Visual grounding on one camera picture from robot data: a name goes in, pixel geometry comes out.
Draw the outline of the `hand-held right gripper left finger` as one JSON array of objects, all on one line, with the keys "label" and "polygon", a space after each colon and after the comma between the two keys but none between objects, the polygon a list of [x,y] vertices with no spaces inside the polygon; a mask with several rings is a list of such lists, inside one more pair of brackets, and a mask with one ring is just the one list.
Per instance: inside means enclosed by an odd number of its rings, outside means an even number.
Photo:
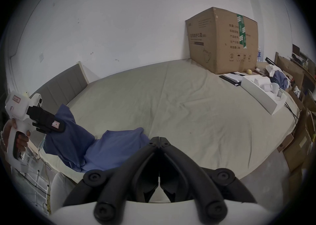
[{"label": "hand-held right gripper left finger", "polygon": [[148,203],[159,186],[158,148],[159,137],[153,137],[120,167],[86,172],[63,207],[96,202],[93,216],[100,224],[120,224],[126,200]]}]

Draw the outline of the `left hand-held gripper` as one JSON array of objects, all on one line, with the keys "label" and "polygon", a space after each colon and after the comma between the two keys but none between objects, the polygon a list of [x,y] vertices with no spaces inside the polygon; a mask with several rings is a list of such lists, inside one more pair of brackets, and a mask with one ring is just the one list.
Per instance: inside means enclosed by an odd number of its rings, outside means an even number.
[{"label": "left hand-held gripper", "polygon": [[[33,108],[33,119],[27,114],[29,107]],[[54,114],[41,108],[42,96],[36,93],[32,98],[26,97],[15,91],[11,92],[5,102],[5,109],[11,119],[15,119],[17,128],[11,128],[8,137],[6,161],[20,173],[28,172],[28,163],[18,158],[16,139],[20,134],[26,135],[27,131],[33,132],[35,129],[41,133],[65,131],[65,122],[57,118]]]}]

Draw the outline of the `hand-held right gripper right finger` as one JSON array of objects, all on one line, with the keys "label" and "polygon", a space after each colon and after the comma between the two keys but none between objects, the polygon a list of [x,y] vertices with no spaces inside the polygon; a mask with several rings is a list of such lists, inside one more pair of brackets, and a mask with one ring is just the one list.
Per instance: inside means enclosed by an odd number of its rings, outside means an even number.
[{"label": "hand-held right gripper right finger", "polygon": [[160,137],[160,187],[172,203],[194,200],[203,224],[218,224],[228,214],[224,200],[255,203],[254,196],[226,168],[207,169]]}]

